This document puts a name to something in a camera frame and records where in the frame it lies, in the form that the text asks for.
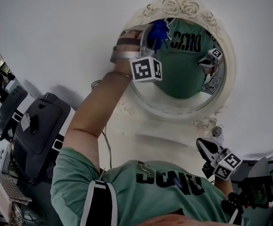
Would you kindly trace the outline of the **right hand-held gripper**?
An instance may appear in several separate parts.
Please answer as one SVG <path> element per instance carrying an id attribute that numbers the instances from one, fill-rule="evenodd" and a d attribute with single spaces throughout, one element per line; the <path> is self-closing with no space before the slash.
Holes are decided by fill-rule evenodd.
<path id="1" fill-rule="evenodd" d="M 207 179 L 215 175 L 222 180 L 228 180 L 242 163 L 238 156 L 224 148 L 216 139 L 200 137 L 196 140 L 196 146 L 206 161 L 202 171 Z"/>

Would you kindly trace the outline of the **person's left hand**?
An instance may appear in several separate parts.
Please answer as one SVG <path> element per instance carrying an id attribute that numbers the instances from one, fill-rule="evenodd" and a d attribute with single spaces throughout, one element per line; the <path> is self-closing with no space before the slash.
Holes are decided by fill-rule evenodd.
<path id="1" fill-rule="evenodd" d="M 132 30 L 128 32 L 123 32 L 117 40 L 115 51 L 139 52 L 141 38 L 141 31 Z"/>

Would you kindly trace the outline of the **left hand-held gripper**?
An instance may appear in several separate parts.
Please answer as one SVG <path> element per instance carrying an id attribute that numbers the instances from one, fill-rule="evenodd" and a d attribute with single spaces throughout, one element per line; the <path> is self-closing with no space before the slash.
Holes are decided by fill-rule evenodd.
<path id="1" fill-rule="evenodd" d="M 153 24 L 138 25 L 131 28 L 132 31 L 141 32 L 138 55 L 133 55 L 129 59 L 134 82 L 162 81 L 162 63 L 156 59 L 155 50 L 148 45 L 148 36 L 153 28 Z"/>

